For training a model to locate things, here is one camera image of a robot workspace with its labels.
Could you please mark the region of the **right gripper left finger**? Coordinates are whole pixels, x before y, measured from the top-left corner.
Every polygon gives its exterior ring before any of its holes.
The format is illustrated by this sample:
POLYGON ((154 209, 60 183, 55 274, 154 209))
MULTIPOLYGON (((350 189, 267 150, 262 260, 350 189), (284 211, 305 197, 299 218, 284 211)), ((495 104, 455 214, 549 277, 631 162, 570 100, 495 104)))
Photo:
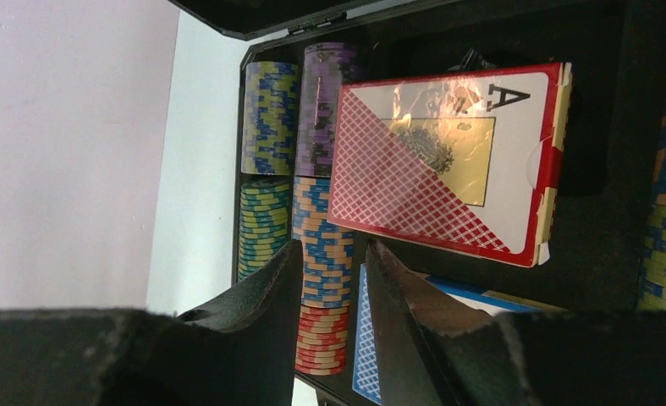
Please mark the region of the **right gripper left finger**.
POLYGON ((172 317, 0 310, 0 405, 288 405, 302 246, 172 317))

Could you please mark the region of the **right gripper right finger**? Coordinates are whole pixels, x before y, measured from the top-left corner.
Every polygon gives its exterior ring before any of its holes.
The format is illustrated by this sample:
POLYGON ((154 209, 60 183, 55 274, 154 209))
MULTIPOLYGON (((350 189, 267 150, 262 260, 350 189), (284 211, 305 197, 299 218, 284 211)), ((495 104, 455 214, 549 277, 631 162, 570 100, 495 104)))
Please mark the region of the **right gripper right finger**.
POLYGON ((385 405, 666 405, 666 311, 489 315, 366 247, 385 405))

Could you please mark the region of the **red playing card box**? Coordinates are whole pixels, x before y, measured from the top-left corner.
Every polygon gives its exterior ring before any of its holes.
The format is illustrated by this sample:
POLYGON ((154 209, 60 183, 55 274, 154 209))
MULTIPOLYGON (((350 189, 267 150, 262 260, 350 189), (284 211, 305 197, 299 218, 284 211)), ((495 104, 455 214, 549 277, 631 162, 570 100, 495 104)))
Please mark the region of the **red playing card box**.
POLYGON ((573 84, 545 63, 344 85, 328 220, 531 268, 550 230, 573 84))

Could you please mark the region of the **black poker set case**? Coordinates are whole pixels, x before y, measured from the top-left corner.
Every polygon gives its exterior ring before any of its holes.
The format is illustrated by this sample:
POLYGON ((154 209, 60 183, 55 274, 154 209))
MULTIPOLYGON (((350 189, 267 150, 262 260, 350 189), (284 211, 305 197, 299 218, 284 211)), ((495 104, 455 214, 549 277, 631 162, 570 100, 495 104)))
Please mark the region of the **black poker set case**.
POLYGON ((215 31, 258 39, 246 59, 298 58, 338 36, 372 48, 375 79, 440 73, 474 47, 495 63, 572 63, 571 119, 537 270, 383 239, 411 271, 498 288, 564 311, 634 311, 666 80, 666 1, 406 1, 345 19, 354 1, 181 1, 215 31))

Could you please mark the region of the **blue playing card box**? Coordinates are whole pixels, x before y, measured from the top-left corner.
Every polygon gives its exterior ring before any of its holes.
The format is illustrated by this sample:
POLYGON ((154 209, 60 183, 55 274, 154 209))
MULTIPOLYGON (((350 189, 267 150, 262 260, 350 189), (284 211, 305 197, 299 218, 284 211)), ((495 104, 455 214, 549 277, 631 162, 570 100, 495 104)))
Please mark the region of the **blue playing card box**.
MULTIPOLYGON (((501 312, 532 312, 538 310, 557 310, 557 306, 531 299, 524 299, 486 288, 479 288, 469 283, 461 283, 449 278, 437 277, 420 272, 419 277, 438 290, 457 299, 472 309, 482 310, 489 315, 501 312)), ((361 264, 358 289, 358 308, 356 317, 355 352, 352 376, 352 388, 355 392, 382 405, 380 377, 377 368, 375 332, 372 322, 372 306, 369 295, 368 273, 366 264, 361 264)))

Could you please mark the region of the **red chip stack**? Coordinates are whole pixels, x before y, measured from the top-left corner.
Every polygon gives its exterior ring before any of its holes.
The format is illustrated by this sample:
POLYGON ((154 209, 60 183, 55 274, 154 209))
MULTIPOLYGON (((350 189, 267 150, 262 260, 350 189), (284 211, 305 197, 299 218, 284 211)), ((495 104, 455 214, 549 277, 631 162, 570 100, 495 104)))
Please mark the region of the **red chip stack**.
POLYGON ((295 369, 310 376, 331 376, 343 372, 347 364, 349 318, 348 307, 302 305, 295 369))

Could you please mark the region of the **orange blue chip stack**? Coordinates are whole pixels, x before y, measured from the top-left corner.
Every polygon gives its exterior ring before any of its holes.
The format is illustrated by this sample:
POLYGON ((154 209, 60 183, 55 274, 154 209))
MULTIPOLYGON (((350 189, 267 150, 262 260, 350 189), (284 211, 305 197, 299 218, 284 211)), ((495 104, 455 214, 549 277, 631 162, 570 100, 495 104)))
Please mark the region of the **orange blue chip stack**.
POLYGON ((355 232, 328 219, 330 180, 294 177, 292 237, 302 243, 301 303, 315 308, 350 304, 355 232))

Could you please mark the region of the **teal green chip stack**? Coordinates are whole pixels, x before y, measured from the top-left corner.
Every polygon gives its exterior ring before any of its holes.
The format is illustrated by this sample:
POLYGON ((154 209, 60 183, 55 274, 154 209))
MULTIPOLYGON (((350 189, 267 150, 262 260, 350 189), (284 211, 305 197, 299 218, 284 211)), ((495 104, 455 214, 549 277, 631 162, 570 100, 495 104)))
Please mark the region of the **teal green chip stack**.
POLYGON ((257 272, 289 239, 288 178, 243 183, 239 194, 237 280, 257 272))

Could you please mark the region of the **green blue chip stack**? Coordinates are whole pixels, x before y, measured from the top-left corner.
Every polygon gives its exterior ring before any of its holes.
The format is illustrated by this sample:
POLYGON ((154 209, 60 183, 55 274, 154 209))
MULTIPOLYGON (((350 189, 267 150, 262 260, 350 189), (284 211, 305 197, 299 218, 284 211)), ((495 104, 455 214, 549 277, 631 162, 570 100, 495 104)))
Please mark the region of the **green blue chip stack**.
POLYGON ((300 100, 300 67, 260 61, 245 67, 240 171, 289 175, 300 100))

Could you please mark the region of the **purple chip stack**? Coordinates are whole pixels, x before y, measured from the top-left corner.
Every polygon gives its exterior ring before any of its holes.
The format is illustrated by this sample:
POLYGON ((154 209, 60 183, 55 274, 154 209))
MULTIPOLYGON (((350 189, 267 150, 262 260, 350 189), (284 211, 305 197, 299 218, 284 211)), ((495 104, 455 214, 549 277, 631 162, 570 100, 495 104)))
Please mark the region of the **purple chip stack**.
POLYGON ((345 42, 318 42, 304 51, 294 174, 328 178, 332 172, 339 93, 366 76, 366 52, 345 42))

